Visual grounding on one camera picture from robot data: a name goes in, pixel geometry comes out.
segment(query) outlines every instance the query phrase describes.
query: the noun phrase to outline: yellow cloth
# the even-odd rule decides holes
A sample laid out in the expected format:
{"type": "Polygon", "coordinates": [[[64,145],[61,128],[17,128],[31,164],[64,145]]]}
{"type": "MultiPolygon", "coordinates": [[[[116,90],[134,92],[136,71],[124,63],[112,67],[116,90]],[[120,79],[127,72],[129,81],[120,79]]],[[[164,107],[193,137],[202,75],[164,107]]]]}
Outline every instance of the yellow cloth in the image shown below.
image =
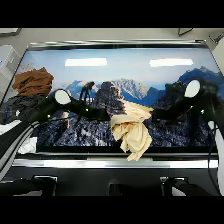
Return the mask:
{"type": "Polygon", "coordinates": [[[115,140],[122,139],[121,149],[132,154],[127,158],[139,160],[152,142],[148,129],[142,123],[144,119],[125,114],[113,115],[111,118],[111,130],[115,140]]]}

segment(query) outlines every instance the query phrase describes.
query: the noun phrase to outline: white circular cap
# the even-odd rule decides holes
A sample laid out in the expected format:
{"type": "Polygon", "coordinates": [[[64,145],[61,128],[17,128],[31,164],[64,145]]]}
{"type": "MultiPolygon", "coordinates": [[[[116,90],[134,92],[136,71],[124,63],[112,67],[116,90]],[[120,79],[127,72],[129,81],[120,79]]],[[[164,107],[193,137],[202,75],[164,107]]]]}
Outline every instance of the white circular cap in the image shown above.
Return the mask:
{"type": "Polygon", "coordinates": [[[185,90],[185,97],[192,98],[198,94],[200,90],[200,82],[198,80],[191,81],[185,90]]]}
{"type": "Polygon", "coordinates": [[[55,99],[59,104],[63,105],[71,102],[68,93],[61,89],[55,92],[55,99]]]}

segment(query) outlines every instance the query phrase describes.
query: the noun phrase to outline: television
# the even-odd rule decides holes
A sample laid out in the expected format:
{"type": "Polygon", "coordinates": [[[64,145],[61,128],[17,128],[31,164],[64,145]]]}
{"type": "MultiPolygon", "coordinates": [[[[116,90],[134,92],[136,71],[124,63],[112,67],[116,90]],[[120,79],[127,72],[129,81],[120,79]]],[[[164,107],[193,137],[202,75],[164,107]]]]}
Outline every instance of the television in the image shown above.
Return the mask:
{"type": "MultiPolygon", "coordinates": [[[[208,124],[189,116],[176,124],[153,123],[155,108],[169,109],[192,78],[203,78],[218,86],[224,100],[224,79],[205,41],[129,40],[49,42],[31,44],[26,49],[1,102],[1,125],[14,120],[18,113],[28,116],[30,108],[57,89],[65,89],[79,100],[82,88],[94,82],[87,99],[94,108],[115,114],[140,114],[152,137],[142,158],[180,158],[204,156],[211,145],[208,124]],[[15,77],[32,71],[46,71],[53,76],[45,94],[15,88],[15,77]]],[[[121,141],[115,141],[110,121],[89,121],[69,111],[57,111],[53,118],[34,131],[37,155],[127,157],[121,141]]]]}

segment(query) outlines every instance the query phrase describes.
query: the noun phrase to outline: blue sky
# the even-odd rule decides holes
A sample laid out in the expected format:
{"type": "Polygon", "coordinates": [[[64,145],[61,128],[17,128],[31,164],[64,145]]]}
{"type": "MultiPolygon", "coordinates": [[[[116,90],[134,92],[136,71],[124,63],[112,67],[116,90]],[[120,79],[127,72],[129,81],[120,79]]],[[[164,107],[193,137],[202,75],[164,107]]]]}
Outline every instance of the blue sky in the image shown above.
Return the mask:
{"type": "Polygon", "coordinates": [[[206,68],[218,72],[208,49],[199,48],[133,48],[133,49],[73,49],[27,51],[20,66],[45,67],[57,84],[85,80],[103,82],[115,79],[133,79],[150,87],[164,89],[187,70],[206,68]],[[65,67],[66,59],[106,58],[106,66],[65,67]],[[149,61],[162,58],[192,59],[193,65],[150,67],[149,61]]]}

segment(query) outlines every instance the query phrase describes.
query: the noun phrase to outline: display screen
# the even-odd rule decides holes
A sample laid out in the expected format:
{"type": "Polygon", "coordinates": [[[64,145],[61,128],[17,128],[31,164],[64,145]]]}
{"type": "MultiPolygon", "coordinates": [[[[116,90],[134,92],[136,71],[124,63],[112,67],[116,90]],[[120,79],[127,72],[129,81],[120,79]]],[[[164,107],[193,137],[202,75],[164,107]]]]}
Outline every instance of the display screen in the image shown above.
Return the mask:
{"type": "MultiPolygon", "coordinates": [[[[83,87],[89,85],[86,103],[115,114],[141,116],[152,137],[150,147],[209,146],[207,123],[153,123],[155,108],[168,110],[181,97],[194,77],[213,82],[224,100],[224,80],[207,48],[118,48],[28,50],[17,69],[1,108],[1,125],[28,116],[56,89],[65,89],[77,100],[84,100],[83,87]],[[28,86],[15,83],[15,77],[30,71],[40,74],[28,86]]],[[[110,121],[88,120],[69,111],[57,111],[60,119],[41,124],[34,132],[37,146],[114,146],[110,121]]]]}

